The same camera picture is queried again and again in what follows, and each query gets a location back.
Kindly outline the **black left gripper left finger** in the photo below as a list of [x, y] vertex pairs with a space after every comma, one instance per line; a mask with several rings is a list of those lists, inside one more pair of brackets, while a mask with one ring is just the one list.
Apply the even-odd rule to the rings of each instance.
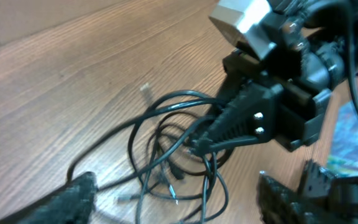
[[87, 224], [96, 191], [95, 174], [85, 172], [34, 203], [0, 219], [0, 224]]

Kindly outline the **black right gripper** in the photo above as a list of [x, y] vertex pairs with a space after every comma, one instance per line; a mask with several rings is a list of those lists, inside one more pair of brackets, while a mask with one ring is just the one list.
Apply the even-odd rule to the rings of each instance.
[[262, 27], [276, 47], [263, 60], [235, 50], [223, 59], [226, 104], [194, 154], [276, 140], [294, 151], [319, 139], [333, 90], [358, 65], [358, 16], [271, 12]]

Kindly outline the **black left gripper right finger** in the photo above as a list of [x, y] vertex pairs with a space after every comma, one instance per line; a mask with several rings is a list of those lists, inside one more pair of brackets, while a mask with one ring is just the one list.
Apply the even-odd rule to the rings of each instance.
[[341, 177], [309, 160], [292, 190], [262, 171], [257, 204], [265, 224], [358, 223], [358, 176]]

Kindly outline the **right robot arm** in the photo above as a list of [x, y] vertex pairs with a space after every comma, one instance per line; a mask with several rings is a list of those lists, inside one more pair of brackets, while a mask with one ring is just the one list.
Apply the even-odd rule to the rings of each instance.
[[193, 154], [309, 146], [339, 84], [349, 80], [357, 99], [358, 1], [220, 1], [209, 19], [234, 51], [223, 59], [224, 104], [191, 137]]

